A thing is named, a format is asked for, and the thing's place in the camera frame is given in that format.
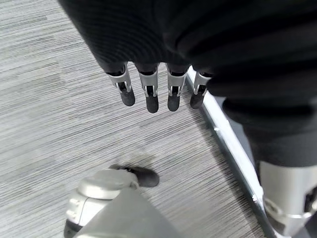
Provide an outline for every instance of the robotic hand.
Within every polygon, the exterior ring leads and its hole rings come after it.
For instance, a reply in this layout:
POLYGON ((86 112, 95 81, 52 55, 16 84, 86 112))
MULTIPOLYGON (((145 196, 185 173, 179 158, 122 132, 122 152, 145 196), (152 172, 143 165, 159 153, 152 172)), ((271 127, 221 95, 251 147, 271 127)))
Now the robotic hand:
POLYGON ((177 110, 189 65, 191 106, 208 90, 242 124, 273 227, 294 235, 317 209, 317 2, 59 0, 125 105, 135 63, 147 108, 158 110, 157 64, 167 63, 177 110))

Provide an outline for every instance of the gray carpet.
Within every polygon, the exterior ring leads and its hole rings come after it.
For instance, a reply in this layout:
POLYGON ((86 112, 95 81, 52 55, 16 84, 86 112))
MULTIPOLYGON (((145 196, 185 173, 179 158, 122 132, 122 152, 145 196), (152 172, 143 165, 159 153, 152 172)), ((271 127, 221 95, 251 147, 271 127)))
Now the gray carpet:
POLYGON ((261 238, 263 232, 184 89, 147 112, 133 64, 126 107, 53 0, 0 1, 0 237, 62 237, 67 195, 114 163, 155 169, 144 195, 185 238, 261 238))

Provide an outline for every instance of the robotic finger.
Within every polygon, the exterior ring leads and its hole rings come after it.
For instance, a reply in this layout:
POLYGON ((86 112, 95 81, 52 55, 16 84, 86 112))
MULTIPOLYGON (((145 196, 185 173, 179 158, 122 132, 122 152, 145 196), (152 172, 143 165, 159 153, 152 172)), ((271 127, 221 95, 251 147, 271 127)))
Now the robotic finger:
POLYGON ((134 105, 135 97, 127 63, 108 63, 103 65, 103 68, 112 81, 112 84, 118 89, 122 102, 129 107, 134 105))
POLYGON ((168 100, 167 107, 171 112, 179 108, 180 94, 182 92, 188 65, 166 64, 168 100))
POLYGON ((146 97, 147 109, 150 113, 156 113, 159 110, 158 64, 135 63, 135 66, 139 71, 142 89, 146 97))
POLYGON ((190 106, 193 109, 199 108, 204 101, 207 93, 207 82, 211 79, 211 74, 204 72, 197 72, 194 81, 194 91, 190 99, 190 106))

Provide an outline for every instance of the black fingertip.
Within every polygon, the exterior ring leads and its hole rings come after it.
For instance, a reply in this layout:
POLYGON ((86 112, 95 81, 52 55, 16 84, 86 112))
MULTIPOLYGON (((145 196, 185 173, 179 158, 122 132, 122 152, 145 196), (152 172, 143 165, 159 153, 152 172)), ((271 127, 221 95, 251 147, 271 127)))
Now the black fingertip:
POLYGON ((122 99, 122 102, 130 107, 132 105, 135 104, 135 97, 134 97, 134 92, 133 92, 133 89, 131 89, 130 92, 127 92, 126 89, 122 90, 122 93, 120 93, 121 95, 121 99, 122 99))
POLYGON ((64 238, 73 238, 80 229, 82 229, 82 226, 67 219, 64 227, 64 238))
POLYGON ((131 167, 131 169, 138 178, 139 186, 155 187, 159 184, 159 175, 155 171, 142 167, 131 167))
POLYGON ((167 107, 171 112, 175 112, 179 108, 180 97, 176 93, 173 93, 173 96, 168 96, 167 107))
POLYGON ((158 97, 153 97, 149 95, 146 97, 147 100, 147 109, 150 113, 156 113, 159 110, 159 99, 158 97))
POLYGON ((198 94, 192 94, 192 97, 190 98, 190 106, 193 109, 198 109, 204 101, 204 95, 201 92, 198 92, 198 94))

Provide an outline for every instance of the black fabric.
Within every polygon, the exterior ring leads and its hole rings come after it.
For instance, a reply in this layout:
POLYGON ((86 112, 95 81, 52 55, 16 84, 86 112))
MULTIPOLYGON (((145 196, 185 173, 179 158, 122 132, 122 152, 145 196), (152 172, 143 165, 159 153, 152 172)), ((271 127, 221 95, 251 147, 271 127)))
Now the black fabric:
POLYGON ((144 75, 152 75, 156 72, 158 68, 157 63, 138 63, 134 62, 138 71, 144 75))
POLYGON ((184 64, 184 65, 172 64, 172 63, 167 64, 167 68, 170 74, 174 76, 184 75, 187 72, 189 66, 190 66, 189 64, 184 64))
POLYGON ((104 63, 103 61, 97 61, 105 73, 112 76, 120 76, 125 72, 126 62, 112 62, 104 63))
MULTIPOLYGON (((235 105, 225 109, 244 126, 255 159, 317 164, 317 0, 59 2, 101 67, 192 64, 213 75, 207 84, 212 94, 235 105), (279 113, 286 110, 287 116, 279 113)), ((192 98, 191 105, 201 101, 192 98)), ((156 112, 157 98, 153 105, 148 109, 156 112)))

